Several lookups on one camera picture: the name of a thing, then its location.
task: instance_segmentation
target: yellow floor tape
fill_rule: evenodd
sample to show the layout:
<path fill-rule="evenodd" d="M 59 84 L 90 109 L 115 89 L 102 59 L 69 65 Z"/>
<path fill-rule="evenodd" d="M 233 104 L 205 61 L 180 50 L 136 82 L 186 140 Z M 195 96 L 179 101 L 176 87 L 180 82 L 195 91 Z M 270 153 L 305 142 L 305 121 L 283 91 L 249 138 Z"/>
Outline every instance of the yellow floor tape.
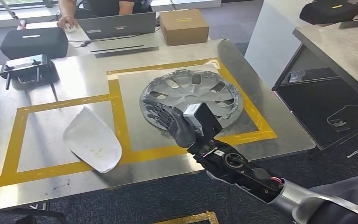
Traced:
<path fill-rule="evenodd" d="M 144 70 L 183 68 L 193 65 L 202 65 L 205 63 L 212 63 L 224 79 L 235 85 L 235 87 L 238 89 L 239 93 L 243 98 L 243 109 L 246 111 L 246 113 L 248 114 L 248 116 L 250 117 L 250 119 L 253 121 L 253 123 L 258 129 L 257 131 L 253 131 L 253 132 L 224 136 L 218 138 L 218 140 L 221 140 L 231 145 L 239 145 L 239 144 L 244 144 L 253 141 L 276 138 L 276 134 L 274 133 L 272 128 L 268 125 L 266 120 L 259 113 L 257 108 L 253 105 L 252 101 L 245 94 L 243 89 L 238 85 L 234 77 L 223 66 L 223 64 L 220 62 L 218 58 L 209 58 L 209 59 L 203 59 L 198 61 L 171 63 L 171 64 L 147 66 L 141 68 L 109 71 L 107 72 L 107 75 L 119 74 L 125 72 L 144 71 Z M 122 158 L 119 162 L 119 165 L 155 160 L 155 159 L 165 158 L 168 156 L 175 156 L 175 155 L 187 153 L 186 149 L 180 148 L 178 146 L 158 147 L 158 148 L 133 152 L 131 150 L 131 143 L 127 130 L 127 122 L 125 119 L 124 106 L 122 102 L 119 82 L 117 79 L 114 79 L 114 80 L 109 80 L 108 84 L 109 84 L 109 94 L 106 95 L 71 99 L 71 100 L 53 102 L 48 104 L 33 105 L 33 106 L 18 108 L 14 119 L 14 125 L 12 129 L 12 135 L 9 141 L 9 146 L 7 148 L 5 162 L 3 164 L 3 170 L 0 176 L 0 187 L 10 184 L 40 180 L 40 179 L 45 179 L 55 176 L 79 173 L 79 172 L 89 171 L 93 169 L 85 162 L 80 161 L 80 162 L 57 165 L 52 167 L 17 172 L 27 117 L 28 114 L 32 112 L 40 112 L 40 111 L 64 108 L 68 106 L 110 101 L 112 105 L 113 121 L 115 124 L 114 127 L 115 134 L 123 149 Z"/>

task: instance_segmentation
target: gray laptop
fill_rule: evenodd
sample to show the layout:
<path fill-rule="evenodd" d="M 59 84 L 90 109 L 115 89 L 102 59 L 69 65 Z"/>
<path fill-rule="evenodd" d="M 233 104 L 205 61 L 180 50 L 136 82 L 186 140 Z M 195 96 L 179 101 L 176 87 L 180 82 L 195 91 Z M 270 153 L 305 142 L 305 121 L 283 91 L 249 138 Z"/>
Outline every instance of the gray laptop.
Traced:
<path fill-rule="evenodd" d="M 154 32 L 156 12 L 77 20 L 90 40 Z"/>

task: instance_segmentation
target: black case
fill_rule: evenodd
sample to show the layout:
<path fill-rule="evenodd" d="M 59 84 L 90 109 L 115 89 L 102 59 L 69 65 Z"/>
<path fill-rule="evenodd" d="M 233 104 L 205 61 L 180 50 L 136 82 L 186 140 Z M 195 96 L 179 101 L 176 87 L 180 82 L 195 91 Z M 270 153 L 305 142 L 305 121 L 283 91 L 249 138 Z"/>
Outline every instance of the black case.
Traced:
<path fill-rule="evenodd" d="M 316 1 L 304 6 L 300 19 L 310 24 L 352 21 L 358 15 L 358 6 L 345 1 Z"/>
<path fill-rule="evenodd" d="M 60 28 L 13 30 L 6 35 L 0 50 L 11 60 L 41 54 L 59 58 L 67 54 L 68 39 Z"/>

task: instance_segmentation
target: red wire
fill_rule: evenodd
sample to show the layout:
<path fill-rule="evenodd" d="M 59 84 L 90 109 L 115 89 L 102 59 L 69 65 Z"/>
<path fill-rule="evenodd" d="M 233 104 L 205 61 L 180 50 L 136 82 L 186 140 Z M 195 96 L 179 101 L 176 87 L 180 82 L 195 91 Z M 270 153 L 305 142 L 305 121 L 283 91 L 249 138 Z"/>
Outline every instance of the red wire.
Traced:
<path fill-rule="evenodd" d="M 282 180 L 279 179 L 278 177 L 272 176 L 272 177 L 270 177 L 269 179 L 270 179 L 270 180 L 273 180 L 273 181 L 275 181 L 275 182 L 277 182 L 279 185 L 283 185 Z"/>
<path fill-rule="evenodd" d="M 22 25 L 21 23 L 19 24 L 20 27 L 22 27 L 23 29 L 27 29 L 24 25 Z"/>

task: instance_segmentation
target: robotic arm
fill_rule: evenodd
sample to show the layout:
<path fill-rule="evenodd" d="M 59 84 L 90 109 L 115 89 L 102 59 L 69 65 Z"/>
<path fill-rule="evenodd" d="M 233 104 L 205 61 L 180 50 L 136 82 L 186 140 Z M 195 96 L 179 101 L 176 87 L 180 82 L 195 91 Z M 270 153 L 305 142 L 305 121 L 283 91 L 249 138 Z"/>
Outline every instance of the robotic arm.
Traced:
<path fill-rule="evenodd" d="M 182 112 L 154 100 L 143 102 L 148 104 L 150 117 L 167 127 L 176 143 L 188 148 L 213 178 L 235 184 L 297 224 L 358 224 L 358 205 L 273 176 L 231 145 L 215 140 L 222 127 L 205 103 Z"/>

